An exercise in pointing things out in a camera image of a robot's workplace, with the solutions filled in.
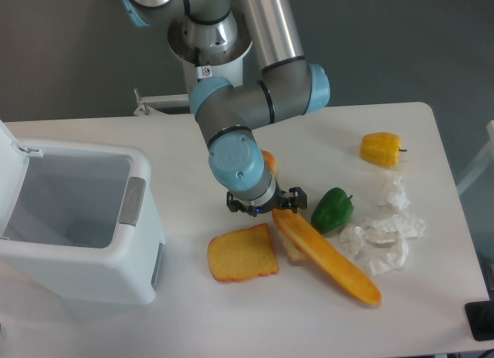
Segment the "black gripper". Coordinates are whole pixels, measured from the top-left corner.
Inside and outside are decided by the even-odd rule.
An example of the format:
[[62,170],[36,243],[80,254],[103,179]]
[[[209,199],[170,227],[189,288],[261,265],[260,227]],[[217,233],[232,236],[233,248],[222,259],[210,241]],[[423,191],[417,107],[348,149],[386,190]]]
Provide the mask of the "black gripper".
[[265,204],[243,204],[231,191],[228,191],[226,205],[230,212],[240,211],[255,217],[273,209],[290,210],[297,214],[299,210],[307,209],[308,200],[306,192],[301,187],[291,187],[288,191],[277,188]]

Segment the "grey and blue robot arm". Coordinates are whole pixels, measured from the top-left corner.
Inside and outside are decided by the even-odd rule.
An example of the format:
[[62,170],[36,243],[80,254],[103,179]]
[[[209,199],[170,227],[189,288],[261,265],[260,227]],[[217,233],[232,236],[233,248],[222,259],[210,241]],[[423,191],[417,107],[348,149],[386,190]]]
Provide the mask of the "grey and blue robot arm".
[[300,187],[279,186],[252,133],[319,110],[330,99],[324,69],[306,61],[289,0],[122,2],[136,26],[167,25],[229,210],[255,216],[306,208]]

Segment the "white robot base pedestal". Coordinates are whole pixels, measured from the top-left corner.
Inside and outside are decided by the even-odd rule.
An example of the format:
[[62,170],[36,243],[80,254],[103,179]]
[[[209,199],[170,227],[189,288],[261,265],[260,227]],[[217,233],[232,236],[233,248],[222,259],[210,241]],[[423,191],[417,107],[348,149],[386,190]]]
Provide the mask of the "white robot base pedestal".
[[245,16],[233,9],[212,25],[202,25],[184,16],[168,27],[171,51],[181,61],[186,90],[198,82],[196,66],[207,66],[212,76],[223,76],[233,86],[243,84],[243,60],[252,47]]

